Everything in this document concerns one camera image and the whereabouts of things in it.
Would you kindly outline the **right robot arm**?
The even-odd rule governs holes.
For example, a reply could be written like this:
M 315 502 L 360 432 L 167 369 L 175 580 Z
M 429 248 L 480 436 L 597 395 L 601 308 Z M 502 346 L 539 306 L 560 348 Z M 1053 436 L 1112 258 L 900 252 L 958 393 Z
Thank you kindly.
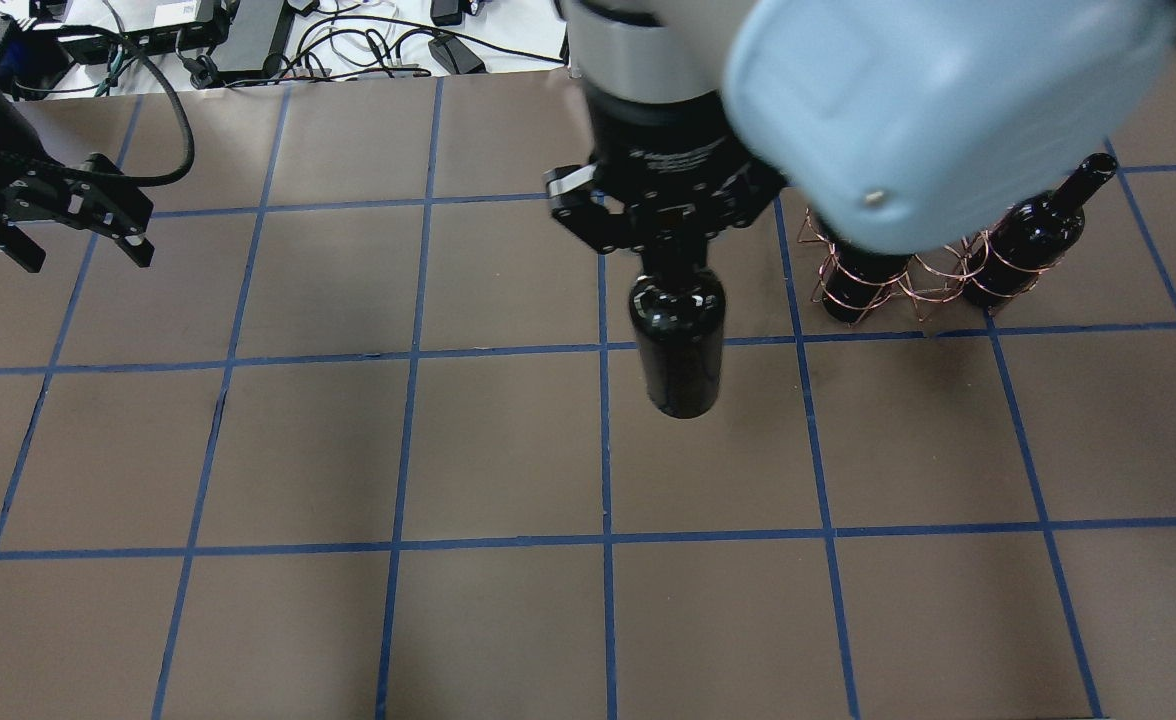
M 1123 124 L 1176 1 L 564 1 L 592 155 L 544 176 L 599 252 L 701 244 L 799 188 L 861 249 L 994 222 Z

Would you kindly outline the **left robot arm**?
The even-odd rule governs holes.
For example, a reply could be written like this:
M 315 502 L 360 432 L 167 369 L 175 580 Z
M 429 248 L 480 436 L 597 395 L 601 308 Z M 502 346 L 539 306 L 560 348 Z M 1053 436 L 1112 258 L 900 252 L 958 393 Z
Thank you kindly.
M 0 61 L 13 33 L 0 19 Z M 39 273 L 47 251 L 22 222 L 62 224 L 112 238 L 132 264 L 149 268 L 155 247 L 146 236 L 153 204 L 126 184 L 116 164 L 93 152 L 68 167 L 54 159 L 34 126 L 0 91 L 0 254 L 27 273 Z

